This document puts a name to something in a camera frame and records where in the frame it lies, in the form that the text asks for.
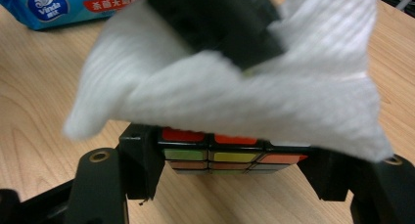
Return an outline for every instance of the wooden table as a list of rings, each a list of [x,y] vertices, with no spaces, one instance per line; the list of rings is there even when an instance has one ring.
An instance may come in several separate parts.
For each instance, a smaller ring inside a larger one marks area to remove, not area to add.
[[[80,143],[61,133],[103,23],[36,32],[0,9],[0,188],[22,200],[73,178],[83,154],[114,147],[127,126],[111,122]],[[370,57],[380,121],[395,151],[415,163],[415,20],[380,2]],[[167,166],[155,200],[129,202],[129,212],[131,223],[351,223],[350,199],[321,202],[296,166],[256,176],[184,176]]]

